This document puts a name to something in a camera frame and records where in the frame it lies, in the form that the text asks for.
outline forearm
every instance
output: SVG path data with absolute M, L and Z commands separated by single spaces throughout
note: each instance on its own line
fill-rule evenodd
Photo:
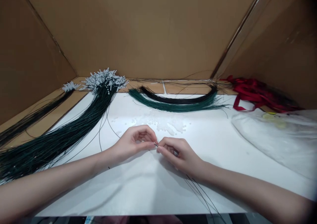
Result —
M 312 202 L 263 180 L 205 163 L 202 181 L 243 201 L 273 223 L 300 223 Z
M 116 158 L 111 154 L 110 148 L 78 161 L 1 185 L 0 197 L 5 202 L 0 204 L 0 223 L 9 223 L 29 213 L 66 190 L 92 178 L 115 162 Z

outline clear plastic bag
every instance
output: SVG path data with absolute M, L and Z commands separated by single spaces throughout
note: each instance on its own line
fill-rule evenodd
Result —
M 307 178 L 317 179 L 317 110 L 242 112 L 231 121 L 267 156 Z

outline red ribbon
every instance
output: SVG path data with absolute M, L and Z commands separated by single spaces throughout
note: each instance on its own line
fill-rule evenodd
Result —
M 246 110 L 244 107 L 239 106 L 240 100 L 255 102 L 255 106 L 252 110 L 262 107 L 263 105 L 268 106 L 269 108 L 277 112 L 290 112 L 296 110 L 302 110 L 302 108 L 297 106 L 292 106 L 288 104 L 279 104 L 279 97 L 276 93 L 271 92 L 265 83 L 258 81 L 257 79 L 244 79 L 237 78 L 234 79 L 230 75 L 227 79 L 230 83 L 233 84 L 233 91 L 238 92 L 238 95 L 234 101 L 233 108 L 237 111 Z

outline brown cardboard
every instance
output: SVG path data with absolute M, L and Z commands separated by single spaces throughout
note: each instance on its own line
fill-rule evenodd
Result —
M 309 0 L 271 0 L 222 78 L 257 78 L 317 108 L 317 25 Z
M 30 1 L 79 76 L 104 66 L 156 79 L 209 79 L 253 2 Z
M 81 84 L 84 85 L 85 83 L 83 83 L 82 81 L 84 81 L 86 79 L 86 77 L 77 77 L 73 80 L 73 82 L 75 84 Z M 149 89 L 151 89 L 153 92 L 155 93 L 164 93 L 164 87 L 163 87 L 163 83 L 161 80 L 157 80 L 157 83 L 154 82 L 137 82 L 137 81 L 131 81 L 131 79 L 127 78 L 127 80 L 129 81 L 129 83 L 127 84 L 126 88 L 120 89 L 118 92 L 119 93 L 126 93 L 128 92 L 129 89 L 131 88 L 137 88 L 139 86 L 146 86 Z
M 262 106 L 262 107 L 260 107 L 260 109 L 261 110 L 263 110 L 263 111 L 265 111 L 265 112 L 269 112 L 269 113 L 276 113 L 276 111 L 275 110 L 273 110 L 273 109 L 271 109 L 271 108 L 269 108 L 268 106 Z
M 266 8 L 269 2 L 270 0 L 255 1 L 255 5 L 253 8 L 250 9 L 251 11 L 247 16 L 245 23 L 241 25 L 240 30 L 236 32 L 236 37 L 232 39 L 232 44 L 224 52 L 224 59 L 218 62 L 216 69 L 213 71 L 211 75 L 211 78 L 219 79 L 220 76 L 224 73 L 224 71 L 234 58 L 234 56 L 237 54 L 237 51 L 239 51 L 242 43 L 250 34 L 251 29 L 254 27 L 254 25 L 262 15 L 264 9 Z
M 13 117 L 11 120 L 7 121 L 5 124 L 0 126 L 0 131 L 3 131 L 10 127 L 11 125 L 15 124 L 25 115 L 27 115 L 32 109 L 38 109 L 41 106 L 44 106 L 45 103 L 49 102 L 47 100 L 51 100 L 55 98 L 61 91 L 57 90 L 51 93 L 50 95 L 46 96 L 36 104 L 32 105 L 28 109 L 24 110 L 20 114 Z M 24 144 L 25 142 L 31 140 L 34 137 L 38 137 L 45 132 L 47 132 L 51 127 L 54 126 L 70 109 L 72 109 L 85 95 L 87 92 L 78 92 L 74 91 L 73 94 L 65 100 L 62 104 L 60 104 L 56 109 L 54 109 L 51 113 L 47 114 L 44 118 L 40 121 L 32 125 L 27 132 L 23 132 L 11 142 L 9 142 L 5 147 L 12 147 Z
M 27 0 L 0 0 L 0 124 L 76 74 Z

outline black wire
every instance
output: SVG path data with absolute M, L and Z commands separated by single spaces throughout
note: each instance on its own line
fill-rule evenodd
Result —
M 112 101 L 114 100 L 115 96 L 116 96 L 116 93 L 113 95 L 110 104 L 111 104 Z M 108 123 L 109 123 L 109 119 L 108 119 L 109 109 L 110 109 L 110 105 L 109 105 L 108 109 L 106 110 L 106 119 L 108 120 Z M 67 160 L 67 161 L 66 161 L 65 163 L 63 163 L 63 164 L 66 164 L 68 161 L 70 161 L 70 160 L 73 159 L 75 156 L 77 156 L 80 152 L 82 152 L 82 151 L 95 139 L 95 137 L 96 137 L 98 134 L 100 135 L 101 128 L 103 127 L 103 125 L 105 124 L 105 122 L 106 122 L 106 120 L 103 122 L 102 126 L 99 128 L 98 133 L 91 139 L 91 141 L 90 141 L 84 148 L 82 148 L 77 154 L 75 154 L 72 158 L 70 158 L 69 160 Z
M 184 77 L 184 78 L 180 78 L 180 79 L 175 79 L 175 80 L 184 80 L 184 79 L 186 79 L 186 78 L 188 78 L 188 77 L 190 77 L 190 76 L 192 76 L 192 75 L 194 75 L 194 74 L 199 74 L 199 73 L 201 73 L 201 72 L 205 72 L 205 71 L 213 71 L 213 70 L 201 70 L 201 71 L 198 71 L 198 72 L 195 72 L 195 73 L 193 73 L 193 74 L 190 74 L 190 75 L 188 75 L 188 76 L 186 76 L 186 77 Z M 153 81 L 155 81 L 155 82 L 157 82 L 158 80 L 163 80 L 163 79 L 129 79 L 130 81 L 147 81 L 147 82 L 153 82 Z
M 57 108 L 61 103 L 63 103 L 66 99 L 68 99 L 74 89 L 65 93 L 58 95 L 53 101 L 49 102 L 45 106 L 35 110 L 32 112 L 33 108 L 25 117 L 23 117 L 20 121 L 4 130 L 0 133 L 0 148 L 5 146 L 15 137 L 26 131 L 30 126 L 32 126 L 37 121 L 41 120 L 43 117 L 47 116 L 50 112 L 52 112 L 55 108 Z
M 220 215 L 220 213 L 218 212 L 216 206 L 214 205 L 214 203 L 212 202 L 212 200 L 209 198 L 209 196 L 206 194 L 206 192 L 203 190 L 203 188 L 196 182 L 196 180 L 193 178 L 193 180 L 195 181 L 195 183 L 201 188 L 201 190 L 204 192 L 204 194 L 207 196 L 207 198 L 210 200 L 210 202 L 212 203 L 212 205 L 215 207 L 218 215 L 220 216 L 221 220 L 226 224 L 225 220 L 222 218 L 222 216 Z
M 162 97 L 155 94 L 152 90 L 144 86 L 140 86 L 138 90 L 141 93 L 144 93 L 147 97 L 158 102 L 169 103 L 169 104 L 194 104 L 194 103 L 200 103 L 208 99 L 210 96 L 214 95 L 215 93 L 217 93 L 218 89 L 216 85 L 214 86 L 208 85 L 208 86 L 211 88 L 211 91 L 197 98 L 166 98 L 166 97 Z
M 3 149 L 0 152 L 0 179 L 8 182 L 46 167 L 51 168 L 71 152 L 95 127 L 104 116 L 115 93 L 114 87 L 108 91 L 106 86 L 101 85 L 95 91 L 90 106 L 78 119 L 23 145 Z
M 193 185 L 196 187 L 196 185 L 195 185 L 194 182 L 191 180 L 191 178 L 190 178 L 188 175 L 186 175 L 186 176 L 187 176 L 188 179 L 193 183 Z M 197 191 L 199 192 L 199 194 L 200 194 L 200 196 L 202 197 L 202 199 L 205 201 L 205 203 L 206 203 L 206 205 L 207 205 L 207 207 L 208 207 L 208 209 L 209 209 L 209 212 L 210 212 L 210 214 L 212 215 L 211 210 L 210 210 L 210 208 L 209 208 L 209 205 L 208 205 L 207 201 L 204 199 L 204 197 L 202 196 L 201 192 L 198 190 L 197 187 L 196 187 L 196 189 L 197 189 Z
M 107 120 L 108 120 L 108 124 L 109 124 L 109 126 L 110 126 L 110 128 L 111 128 L 111 130 L 113 131 L 113 133 L 117 136 L 117 137 L 119 137 L 119 138 L 121 138 L 120 136 L 118 136 L 118 134 L 112 129 L 112 126 L 110 125 L 110 122 L 109 122 L 109 119 L 108 119 L 108 114 L 109 114 L 109 109 L 107 110 Z
M 40 224 L 42 221 L 49 219 L 49 217 L 44 217 L 40 221 L 38 221 L 36 224 Z
M 170 86 L 176 86 L 176 87 L 187 87 L 191 86 L 191 88 L 201 88 L 201 85 L 219 85 L 222 89 L 231 89 L 232 84 L 228 82 L 221 82 L 221 81 L 212 81 L 212 80 L 186 80 L 184 83 L 182 79 L 178 80 L 168 80 L 168 81 L 158 81 L 154 79 L 130 79 L 131 81 L 136 81 L 139 83 L 164 83 L 166 85 Z
M 52 224 L 54 224 L 57 220 L 58 220 L 58 217 L 52 222 Z
M 100 130 L 101 130 L 101 124 L 102 124 L 102 120 L 103 120 L 103 117 L 105 116 L 105 114 L 103 114 L 102 118 L 101 118 L 101 122 L 100 122 L 100 126 L 99 126 L 99 146 L 100 146 L 100 151 L 102 152 L 102 148 L 101 148 L 101 142 L 100 142 Z
M 195 188 L 196 187 L 193 187 L 191 184 L 190 184 L 190 182 L 189 181 L 187 181 L 186 179 L 184 179 L 185 180 L 185 182 L 187 183 L 187 185 L 191 188 L 191 190 L 194 192 L 194 194 L 198 197 L 198 195 L 195 193 Z M 210 212 L 210 214 L 211 214 L 211 217 L 212 217 L 212 220 L 213 220 L 213 222 L 215 223 L 215 220 L 214 220 L 214 216 L 213 216 L 213 214 Z
M 29 132 L 28 132 L 27 130 L 25 130 L 25 133 L 26 133 L 26 134 L 28 134 L 28 136 L 29 136 L 29 137 L 36 138 L 36 137 L 34 137 L 34 136 L 30 135 L 30 134 L 29 134 Z

